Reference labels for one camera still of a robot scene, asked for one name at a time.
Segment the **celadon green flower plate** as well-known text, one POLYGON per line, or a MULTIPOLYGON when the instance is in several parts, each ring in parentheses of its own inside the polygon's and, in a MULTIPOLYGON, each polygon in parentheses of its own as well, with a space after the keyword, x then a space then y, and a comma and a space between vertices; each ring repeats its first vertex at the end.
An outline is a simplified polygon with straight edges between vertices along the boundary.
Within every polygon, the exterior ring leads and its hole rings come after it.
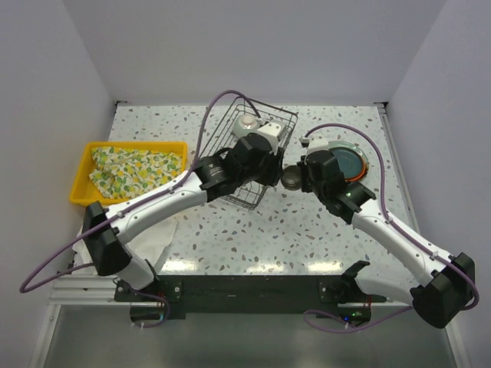
POLYGON ((359 146, 356 146, 353 143, 349 143, 349 142, 346 142, 343 140, 337 140, 337 141, 331 141, 329 143, 328 150, 331 152, 332 149, 338 148, 338 147, 344 147, 344 148, 348 148, 350 150, 355 151, 358 155, 362 156, 367 161, 367 166, 369 169, 369 161, 368 161, 367 155, 363 152, 363 150, 359 146))

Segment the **beige ceramic cup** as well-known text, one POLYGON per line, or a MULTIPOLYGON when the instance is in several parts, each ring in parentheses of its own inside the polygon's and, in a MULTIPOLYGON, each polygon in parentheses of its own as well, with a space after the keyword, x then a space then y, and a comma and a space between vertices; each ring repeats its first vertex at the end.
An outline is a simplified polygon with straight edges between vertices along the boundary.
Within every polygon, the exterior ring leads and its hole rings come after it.
POLYGON ((289 191, 297 191, 302 188, 302 171, 296 165, 287 166, 283 169, 281 184, 289 191))

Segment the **teal blue plate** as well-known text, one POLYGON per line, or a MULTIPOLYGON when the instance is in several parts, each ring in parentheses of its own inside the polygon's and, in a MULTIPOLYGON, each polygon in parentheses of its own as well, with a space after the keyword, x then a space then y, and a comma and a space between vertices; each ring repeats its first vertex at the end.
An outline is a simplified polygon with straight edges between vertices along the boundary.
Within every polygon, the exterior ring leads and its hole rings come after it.
POLYGON ((363 159, 352 149, 338 147, 331 150, 346 180, 354 180, 365 171, 363 159))

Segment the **orange red plate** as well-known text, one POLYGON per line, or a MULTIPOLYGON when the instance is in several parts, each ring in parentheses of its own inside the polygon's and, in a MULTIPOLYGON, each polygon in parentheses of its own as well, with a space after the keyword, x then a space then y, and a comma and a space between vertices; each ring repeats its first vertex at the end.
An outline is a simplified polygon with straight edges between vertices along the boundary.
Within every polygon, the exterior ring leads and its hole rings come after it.
POLYGON ((343 154, 340 167, 347 182, 362 180, 368 171, 367 161, 356 153, 343 154))

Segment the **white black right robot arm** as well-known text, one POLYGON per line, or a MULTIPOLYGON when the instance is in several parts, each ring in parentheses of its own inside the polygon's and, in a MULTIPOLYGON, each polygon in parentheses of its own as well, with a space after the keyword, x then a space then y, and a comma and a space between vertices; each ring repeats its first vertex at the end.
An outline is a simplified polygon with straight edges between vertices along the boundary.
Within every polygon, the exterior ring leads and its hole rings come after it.
POLYGON ((429 325, 444 328, 460 311, 476 306, 475 263, 431 244, 400 224, 382 201, 360 182, 344 179, 334 154, 319 150, 297 163, 301 190, 312 192, 325 208, 353 228, 371 236, 413 276, 417 286, 404 289, 395 281, 359 273, 369 264, 359 261, 342 275, 342 293, 350 301, 375 294, 409 304, 429 325))

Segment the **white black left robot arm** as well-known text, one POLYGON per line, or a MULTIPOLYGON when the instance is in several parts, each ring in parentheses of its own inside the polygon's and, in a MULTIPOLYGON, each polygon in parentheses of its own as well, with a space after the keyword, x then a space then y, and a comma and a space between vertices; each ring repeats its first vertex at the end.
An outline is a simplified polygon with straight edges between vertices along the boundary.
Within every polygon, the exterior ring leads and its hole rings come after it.
POLYGON ((140 233, 181 211, 232 195, 250 182, 275 186, 284 150, 272 133, 249 133, 231 148, 204 156, 174 180, 129 202, 86 207, 82 238, 97 275, 116 275, 142 301, 154 299, 159 282, 151 264, 128 248, 140 233))

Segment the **celadon green bowl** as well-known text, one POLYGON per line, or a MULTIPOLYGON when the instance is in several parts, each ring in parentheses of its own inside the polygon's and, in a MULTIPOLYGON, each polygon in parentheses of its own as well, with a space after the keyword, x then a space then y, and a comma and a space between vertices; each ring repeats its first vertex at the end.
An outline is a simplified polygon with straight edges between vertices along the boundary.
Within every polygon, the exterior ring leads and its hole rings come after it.
POLYGON ((232 125, 232 134, 237 138, 243 138, 249 133, 255 132, 262 126, 262 120, 248 113, 237 116, 232 125))

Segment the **white towel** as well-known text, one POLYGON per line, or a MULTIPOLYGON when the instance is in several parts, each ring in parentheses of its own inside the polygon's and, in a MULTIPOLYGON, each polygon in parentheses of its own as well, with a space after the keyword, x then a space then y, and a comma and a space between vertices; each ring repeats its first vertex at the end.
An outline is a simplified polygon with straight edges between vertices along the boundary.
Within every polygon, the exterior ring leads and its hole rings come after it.
MULTIPOLYGON (((140 258, 148 260, 152 266, 156 266, 164 250, 171 244, 177 226, 178 221, 175 218, 168 218, 140 233, 127 245, 140 258)), ((92 262, 83 240, 73 245, 72 249, 74 251, 74 266, 92 262)))

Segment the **lemon print cloth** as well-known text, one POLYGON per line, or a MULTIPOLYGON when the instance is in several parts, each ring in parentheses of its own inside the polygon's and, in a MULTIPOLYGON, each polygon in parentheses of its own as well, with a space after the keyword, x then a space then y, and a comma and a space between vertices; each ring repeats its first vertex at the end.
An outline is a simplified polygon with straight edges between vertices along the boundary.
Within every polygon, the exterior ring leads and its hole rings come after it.
POLYGON ((91 150, 89 179, 105 199, 133 199, 175 179, 183 157, 172 152, 102 146, 91 150))

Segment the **yellow plastic tray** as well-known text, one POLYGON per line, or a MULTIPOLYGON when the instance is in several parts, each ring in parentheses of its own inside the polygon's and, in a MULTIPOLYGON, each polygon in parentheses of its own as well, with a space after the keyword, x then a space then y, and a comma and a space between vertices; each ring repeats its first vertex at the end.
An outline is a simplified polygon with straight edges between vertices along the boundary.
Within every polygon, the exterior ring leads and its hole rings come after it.
POLYGON ((172 153, 180 154, 183 157, 183 164, 184 164, 184 167, 182 168, 182 172, 186 168, 188 146, 186 143, 181 141, 90 142, 85 146, 84 151, 82 153, 81 161, 77 169, 77 174, 75 176, 75 180, 71 188, 71 193, 69 195, 70 202, 77 205, 86 206, 95 201, 101 202, 102 205, 113 205, 128 200, 128 199, 116 199, 116 200, 105 199, 98 192, 95 185, 89 179, 89 174, 94 169, 94 161, 91 157, 91 150, 93 148, 102 147, 102 146, 114 146, 114 147, 130 148, 136 150, 145 149, 145 150, 152 150, 158 152, 172 152, 172 153))

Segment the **aluminium frame rail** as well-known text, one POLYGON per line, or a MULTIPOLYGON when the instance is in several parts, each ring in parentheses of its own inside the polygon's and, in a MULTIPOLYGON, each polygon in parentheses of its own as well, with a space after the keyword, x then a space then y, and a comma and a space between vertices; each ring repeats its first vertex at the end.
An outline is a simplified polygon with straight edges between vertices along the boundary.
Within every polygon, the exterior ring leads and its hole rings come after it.
POLYGON ((364 115, 358 118, 361 127, 376 143, 382 144, 388 188, 380 192, 386 194, 387 207, 402 215, 413 230, 423 235, 428 248, 447 249, 441 237, 431 231, 431 216, 423 213, 424 201, 430 198, 427 190, 434 187, 430 174, 432 159, 427 158, 428 141, 419 139, 411 127, 402 126, 393 108, 379 104, 358 110, 364 115))

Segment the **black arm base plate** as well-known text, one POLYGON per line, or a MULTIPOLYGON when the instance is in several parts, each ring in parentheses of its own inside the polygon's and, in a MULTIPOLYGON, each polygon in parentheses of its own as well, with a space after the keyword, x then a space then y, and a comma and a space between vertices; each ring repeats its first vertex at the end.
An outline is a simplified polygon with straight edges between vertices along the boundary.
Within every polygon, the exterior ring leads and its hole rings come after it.
POLYGON ((124 281, 116 283, 114 300, 130 304, 130 317, 156 320, 170 304, 169 319, 187 314, 303 314, 322 310, 337 316, 355 314, 367 321, 371 302, 387 298, 365 294, 346 276, 321 275, 160 275, 159 281, 134 292, 124 281))

